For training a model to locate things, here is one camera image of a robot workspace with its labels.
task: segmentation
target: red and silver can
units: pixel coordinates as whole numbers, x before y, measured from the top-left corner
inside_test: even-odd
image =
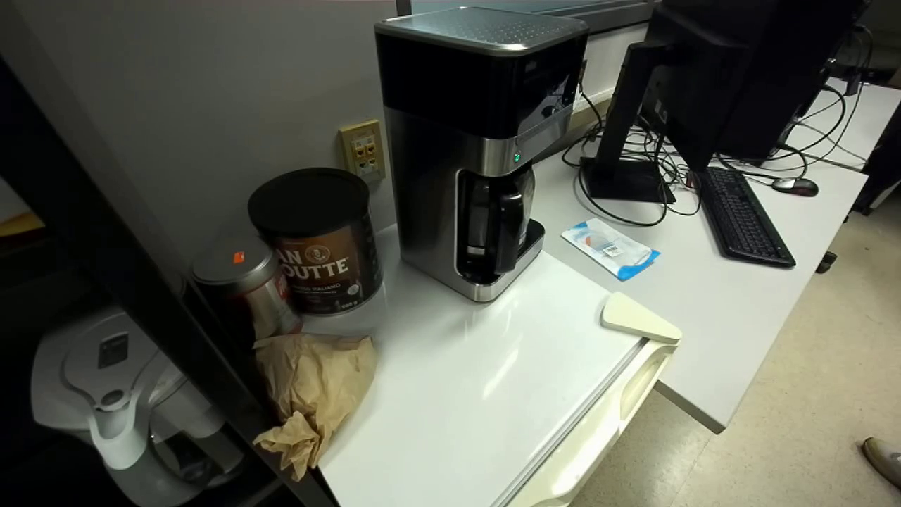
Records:
[[[211,306],[239,328],[238,334],[259,339],[300,330],[278,258],[257,236],[216,241],[196,258],[191,271]]]

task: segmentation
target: beige floor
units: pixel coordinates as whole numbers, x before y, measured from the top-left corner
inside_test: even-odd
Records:
[[[901,446],[901,196],[832,251],[726,431],[653,392],[573,507],[901,506],[858,450]]]

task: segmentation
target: brown paper bag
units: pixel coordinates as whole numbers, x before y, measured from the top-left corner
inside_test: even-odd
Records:
[[[282,470],[299,481],[316,466],[341,422],[363,400],[376,372],[370,336],[298,335],[257,340],[257,365],[266,377],[280,427],[254,444],[281,453]]]

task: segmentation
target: wall outlet plate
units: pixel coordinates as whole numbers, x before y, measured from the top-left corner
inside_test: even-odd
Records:
[[[342,127],[344,169],[374,183],[385,178],[385,150],[378,120]]]

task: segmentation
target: black plastic lid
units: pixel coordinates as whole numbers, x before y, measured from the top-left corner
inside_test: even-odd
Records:
[[[247,212],[264,235],[323,235],[363,218],[369,212],[369,189],[347,171],[301,169],[256,189]]]

